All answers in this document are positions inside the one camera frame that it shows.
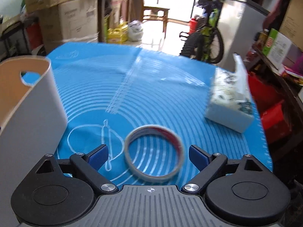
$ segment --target metal screw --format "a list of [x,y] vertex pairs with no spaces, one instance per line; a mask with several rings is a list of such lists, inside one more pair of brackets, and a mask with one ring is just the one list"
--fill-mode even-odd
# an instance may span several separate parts
[[184,186],[184,188],[187,190],[187,191],[197,191],[199,189],[199,186],[194,184],[194,183],[189,183],[189,184],[186,184]]
[[116,188],[116,186],[112,183],[106,183],[101,186],[101,189],[104,191],[112,191]]

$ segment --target tiled floor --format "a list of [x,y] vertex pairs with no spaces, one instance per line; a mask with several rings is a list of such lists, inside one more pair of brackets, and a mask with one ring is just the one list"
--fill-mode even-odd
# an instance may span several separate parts
[[178,56],[184,44],[184,41],[179,38],[179,33],[181,31],[188,32],[189,27],[169,22],[165,39],[162,30],[163,22],[146,21],[143,23],[144,34],[142,41],[127,42],[127,44]]

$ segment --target tissue box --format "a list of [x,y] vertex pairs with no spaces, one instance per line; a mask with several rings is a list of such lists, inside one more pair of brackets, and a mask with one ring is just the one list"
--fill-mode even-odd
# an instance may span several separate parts
[[246,87],[245,100],[237,100],[235,74],[216,68],[205,117],[243,133],[254,120],[251,95]]

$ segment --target wooden stool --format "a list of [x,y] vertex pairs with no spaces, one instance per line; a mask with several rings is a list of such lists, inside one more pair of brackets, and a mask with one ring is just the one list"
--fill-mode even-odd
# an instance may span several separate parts
[[[145,10],[151,10],[151,14],[150,15],[144,15]],[[159,11],[163,11],[163,16],[158,16]],[[164,38],[166,38],[166,28],[167,28],[167,22],[168,22],[168,17],[169,17],[169,8],[144,6],[142,13],[143,13],[142,21],[144,19],[163,21]]]

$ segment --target blue table surface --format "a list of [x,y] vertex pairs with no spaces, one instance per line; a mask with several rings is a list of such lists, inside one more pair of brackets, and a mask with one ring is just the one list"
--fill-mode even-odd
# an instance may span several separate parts
[[[150,185],[128,170],[124,139],[136,127],[158,124],[180,136],[186,156],[179,174],[165,184],[181,187],[198,173],[188,159],[191,144],[231,159],[250,153],[272,170],[255,105],[255,120],[243,134],[203,117],[215,66],[114,44],[66,43],[48,58],[68,116],[57,158],[88,153],[105,143],[109,159],[99,170],[102,175],[119,187]],[[34,82],[36,78],[26,74],[24,79]],[[167,174],[177,162],[172,146],[154,136],[135,140],[130,154],[140,170],[154,176]]]

